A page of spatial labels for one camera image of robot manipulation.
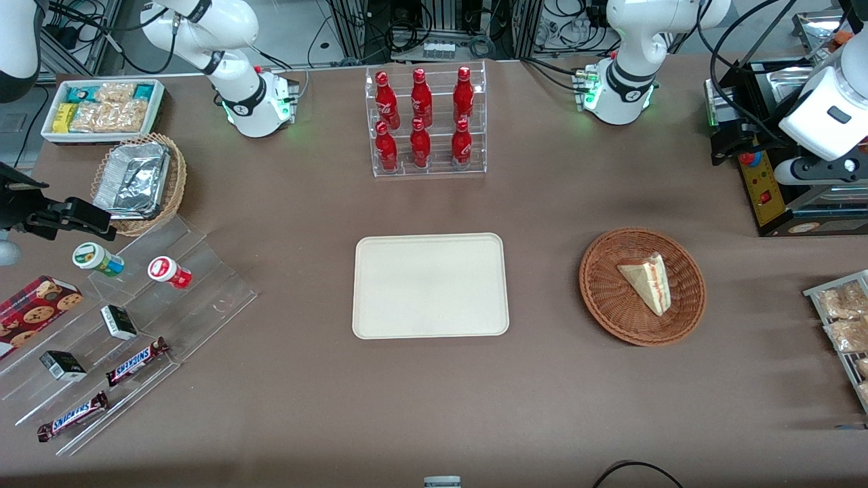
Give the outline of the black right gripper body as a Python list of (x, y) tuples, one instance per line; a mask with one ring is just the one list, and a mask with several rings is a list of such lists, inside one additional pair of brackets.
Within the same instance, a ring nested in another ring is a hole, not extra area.
[(46, 182), (35, 180), (2, 163), (1, 228), (27, 232), (27, 226), (45, 226), (59, 230), (59, 214), (52, 210), (55, 201), (45, 198), (42, 192), (49, 187)]

